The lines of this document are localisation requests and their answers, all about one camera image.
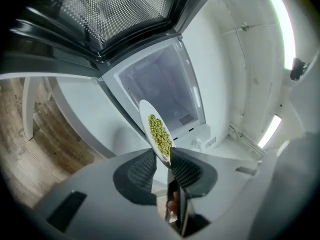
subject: wooden floor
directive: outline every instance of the wooden floor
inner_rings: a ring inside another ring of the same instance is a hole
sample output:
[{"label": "wooden floor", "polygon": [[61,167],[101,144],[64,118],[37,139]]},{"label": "wooden floor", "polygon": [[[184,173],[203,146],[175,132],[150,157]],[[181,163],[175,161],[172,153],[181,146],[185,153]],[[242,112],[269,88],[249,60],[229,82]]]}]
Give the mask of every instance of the wooden floor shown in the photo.
[{"label": "wooden floor", "polygon": [[12,195],[33,207],[57,183],[82,167],[104,159],[71,128],[42,79],[33,114],[33,139],[22,121],[24,78],[0,80],[1,172]]}]

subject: person's hand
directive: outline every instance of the person's hand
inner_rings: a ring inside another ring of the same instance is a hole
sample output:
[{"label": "person's hand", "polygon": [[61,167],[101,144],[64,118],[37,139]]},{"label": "person's hand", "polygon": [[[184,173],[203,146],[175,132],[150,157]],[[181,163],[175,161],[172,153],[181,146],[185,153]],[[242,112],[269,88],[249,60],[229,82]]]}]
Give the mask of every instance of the person's hand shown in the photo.
[{"label": "person's hand", "polygon": [[168,202],[168,208],[172,212],[174,212],[175,215],[178,215],[178,192],[173,192],[173,200]]}]

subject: white plate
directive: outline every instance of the white plate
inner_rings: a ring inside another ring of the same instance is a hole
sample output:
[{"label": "white plate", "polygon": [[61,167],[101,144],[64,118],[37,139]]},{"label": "white plate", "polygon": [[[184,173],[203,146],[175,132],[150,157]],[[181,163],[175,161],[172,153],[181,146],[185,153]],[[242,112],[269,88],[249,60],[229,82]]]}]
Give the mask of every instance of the white plate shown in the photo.
[{"label": "white plate", "polygon": [[166,132],[169,134],[170,140],[172,142],[172,147],[176,147],[174,139],[172,138],[165,122],[162,120],[161,116],[159,115],[159,113],[156,111],[156,109],[154,108],[154,106],[152,106],[148,101],[146,101],[145,99],[142,99],[139,102],[139,113],[140,113],[140,119],[141,119],[141,123],[142,123],[142,127],[144,130],[144,133],[146,135],[146,138],[148,139],[153,151],[155,152],[155,154],[158,156],[158,158],[161,160],[161,162],[168,168],[171,168],[171,164],[170,164],[170,159],[167,159],[164,155],[162,155],[160,149],[158,148],[151,132],[150,132],[150,126],[149,126],[149,116],[150,115],[155,115],[156,118],[160,119],[162,121],[162,125],[164,127],[164,129],[166,130]]}]

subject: plate of peas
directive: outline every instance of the plate of peas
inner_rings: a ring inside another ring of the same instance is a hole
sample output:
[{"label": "plate of peas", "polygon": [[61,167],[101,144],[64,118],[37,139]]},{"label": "plate of peas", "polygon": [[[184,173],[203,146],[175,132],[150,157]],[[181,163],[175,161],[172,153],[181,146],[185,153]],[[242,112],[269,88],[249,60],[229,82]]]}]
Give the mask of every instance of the plate of peas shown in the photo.
[{"label": "plate of peas", "polygon": [[139,102],[142,127],[153,151],[170,168],[170,150],[176,147],[168,128],[157,110],[148,101]]}]

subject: green peas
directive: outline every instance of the green peas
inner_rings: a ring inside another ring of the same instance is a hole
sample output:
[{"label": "green peas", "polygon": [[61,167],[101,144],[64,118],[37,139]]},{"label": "green peas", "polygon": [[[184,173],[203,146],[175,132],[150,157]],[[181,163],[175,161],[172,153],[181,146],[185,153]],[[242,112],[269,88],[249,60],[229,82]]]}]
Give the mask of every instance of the green peas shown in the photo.
[{"label": "green peas", "polygon": [[160,119],[156,118],[154,114],[148,116],[150,133],[158,146],[162,155],[165,157],[170,156],[170,148],[172,147],[172,142],[170,140],[169,134],[163,126]]}]

